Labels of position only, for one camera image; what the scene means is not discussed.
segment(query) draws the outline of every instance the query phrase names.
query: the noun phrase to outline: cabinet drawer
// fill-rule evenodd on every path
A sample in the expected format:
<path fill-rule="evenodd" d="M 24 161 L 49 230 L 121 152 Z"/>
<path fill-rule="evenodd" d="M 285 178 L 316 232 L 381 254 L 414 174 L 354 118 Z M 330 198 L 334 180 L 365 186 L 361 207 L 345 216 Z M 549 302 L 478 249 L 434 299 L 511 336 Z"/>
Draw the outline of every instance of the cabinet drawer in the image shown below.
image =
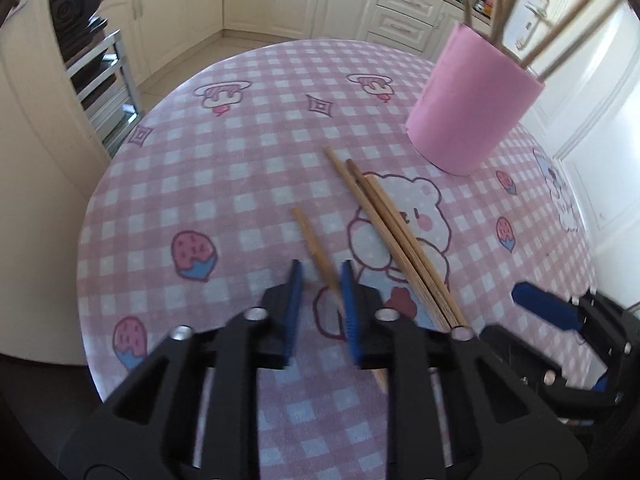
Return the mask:
<path fill-rule="evenodd" d="M 433 27 L 391 9 L 377 6 L 369 32 L 397 41 L 422 52 Z"/>
<path fill-rule="evenodd" d="M 410 46 L 403 45 L 402 43 L 398 43 L 397 41 L 390 40 L 385 38 L 384 36 L 379 36 L 370 32 L 367 34 L 367 43 L 375 43 L 378 45 L 390 46 L 391 48 L 395 48 L 398 50 L 402 50 L 403 52 L 408 52 L 409 54 L 414 54 L 414 56 L 421 56 L 422 53 L 419 50 L 415 50 Z"/>
<path fill-rule="evenodd" d="M 379 6 L 396 10 L 429 25 L 435 25 L 443 4 L 442 0 L 378 0 Z"/>

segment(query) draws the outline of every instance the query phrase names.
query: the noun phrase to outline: metal screw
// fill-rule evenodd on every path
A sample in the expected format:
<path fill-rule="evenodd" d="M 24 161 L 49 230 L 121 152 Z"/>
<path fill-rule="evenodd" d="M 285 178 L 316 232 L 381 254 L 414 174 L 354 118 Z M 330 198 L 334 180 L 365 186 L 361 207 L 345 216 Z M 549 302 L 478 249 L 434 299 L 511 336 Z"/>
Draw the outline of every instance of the metal screw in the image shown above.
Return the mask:
<path fill-rule="evenodd" d="M 254 306 L 249 310 L 245 311 L 244 318 L 249 321 L 261 321 L 266 319 L 269 313 L 266 308 L 262 308 L 260 306 Z"/>
<path fill-rule="evenodd" d="M 545 378 L 542 380 L 547 386 L 551 386 L 556 382 L 556 373 L 553 370 L 547 370 L 545 372 Z"/>
<path fill-rule="evenodd" d="M 456 341 L 470 341 L 476 336 L 468 326 L 457 326 L 451 330 L 451 337 Z"/>
<path fill-rule="evenodd" d="M 376 311 L 378 321 L 396 321 L 399 317 L 400 313 L 394 308 L 380 308 Z"/>
<path fill-rule="evenodd" d="M 184 341 L 185 339 L 189 339 L 192 335 L 193 328 L 186 325 L 178 325 L 171 330 L 171 339 L 175 339 L 176 341 Z"/>

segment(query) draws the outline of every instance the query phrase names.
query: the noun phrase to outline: bottle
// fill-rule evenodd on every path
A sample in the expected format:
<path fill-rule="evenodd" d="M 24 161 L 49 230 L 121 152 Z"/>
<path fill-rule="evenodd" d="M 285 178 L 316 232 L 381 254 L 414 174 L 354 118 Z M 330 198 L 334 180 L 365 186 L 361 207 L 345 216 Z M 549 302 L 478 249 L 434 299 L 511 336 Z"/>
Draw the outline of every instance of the bottle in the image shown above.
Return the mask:
<path fill-rule="evenodd" d="M 474 5 L 474 10 L 478 12 L 484 12 L 484 6 L 486 4 L 486 0 L 476 0 L 476 4 Z"/>

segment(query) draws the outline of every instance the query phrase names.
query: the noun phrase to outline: cartoon character print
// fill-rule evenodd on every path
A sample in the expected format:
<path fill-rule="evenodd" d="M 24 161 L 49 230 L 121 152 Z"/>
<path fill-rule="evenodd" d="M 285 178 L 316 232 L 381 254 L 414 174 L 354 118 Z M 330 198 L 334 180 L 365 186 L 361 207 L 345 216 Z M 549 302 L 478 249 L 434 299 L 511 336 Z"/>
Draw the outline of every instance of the cartoon character print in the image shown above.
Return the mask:
<path fill-rule="evenodd" d="M 438 207 L 442 198 L 438 188 L 421 177 L 411 180 L 399 175 L 375 175 L 440 276 L 448 283 L 449 263 L 444 254 L 449 249 L 451 230 Z M 361 209 L 356 211 L 348 225 L 348 237 L 356 280 L 379 290 L 387 307 L 402 312 L 419 326 L 434 328 L 426 309 Z M 325 289 L 316 295 L 314 316 L 322 335 L 344 339 L 342 319 L 337 314 L 331 294 Z"/>
<path fill-rule="evenodd" d="M 131 371 L 146 357 L 146 329 L 135 316 L 122 318 L 113 329 L 113 352 L 118 361 Z"/>
<path fill-rule="evenodd" d="M 242 91 L 251 86 L 249 81 L 226 81 L 196 88 L 193 94 L 202 97 L 202 106 L 210 108 L 216 117 L 231 110 L 231 105 L 242 101 Z"/>
<path fill-rule="evenodd" d="M 498 235 L 498 240 L 505 249 L 508 249 L 510 253 L 513 253 L 513 249 L 516 247 L 516 235 L 513 232 L 511 223 L 504 217 L 498 218 L 495 224 L 495 233 Z"/>
<path fill-rule="evenodd" d="M 175 271 L 185 280 L 206 282 L 218 261 L 218 251 L 207 235 L 182 231 L 171 242 Z"/>
<path fill-rule="evenodd" d="M 576 232 L 578 230 L 578 222 L 569 187 L 558 170 L 546 158 L 546 155 L 534 149 L 533 156 L 536 157 L 540 171 L 545 177 L 546 186 L 549 188 L 549 196 L 558 212 L 560 225 L 567 232 Z"/>
<path fill-rule="evenodd" d="M 358 83 L 367 94 L 375 95 L 385 103 L 391 101 L 391 96 L 394 94 L 394 89 L 389 86 L 393 80 L 386 75 L 351 74 L 347 79 L 352 83 Z"/>
<path fill-rule="evenodd" d="M 509 173 L 498 170 L 495 172 L 495 176 L 498 178 L 498 182 L 500 182 L 501 186 L 507 193 L 509 193 L 510 195 L 518 194 L 518 192 L 516 191 L 516 184 L 510 177 Z"/>

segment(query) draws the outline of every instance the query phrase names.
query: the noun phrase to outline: pink checkered tablecloth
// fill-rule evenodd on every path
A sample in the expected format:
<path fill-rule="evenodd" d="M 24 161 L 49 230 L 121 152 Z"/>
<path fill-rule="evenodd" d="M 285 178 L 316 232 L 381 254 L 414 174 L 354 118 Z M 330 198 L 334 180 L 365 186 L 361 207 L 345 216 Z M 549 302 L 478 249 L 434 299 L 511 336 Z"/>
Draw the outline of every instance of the pink checkered tablecloth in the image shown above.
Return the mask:
<path fill-rule="evenodd" d="M 82 336 L 103 398 L 172 327 L 221 326 L 298 258 L 296 357 L 259 377 L 262 476 L 384 476 L 385 398 L 350 364 L 290 208 L 304 208 L 336 266 L 353 260 L 385 302 L 432 325 L 326 144 L 378 176 L 476 332 L 498 322 L 582 383 L 587 346 L 510 297 L 519 280 L 565 297 L 594 283 L 574 198 L 521 126 L 470 177 L 426 162 L 403 125 L 432 66 L 369 43 L 283 43 L 212 65 L 146 116 L 90 200 L 79 243 Z"/>

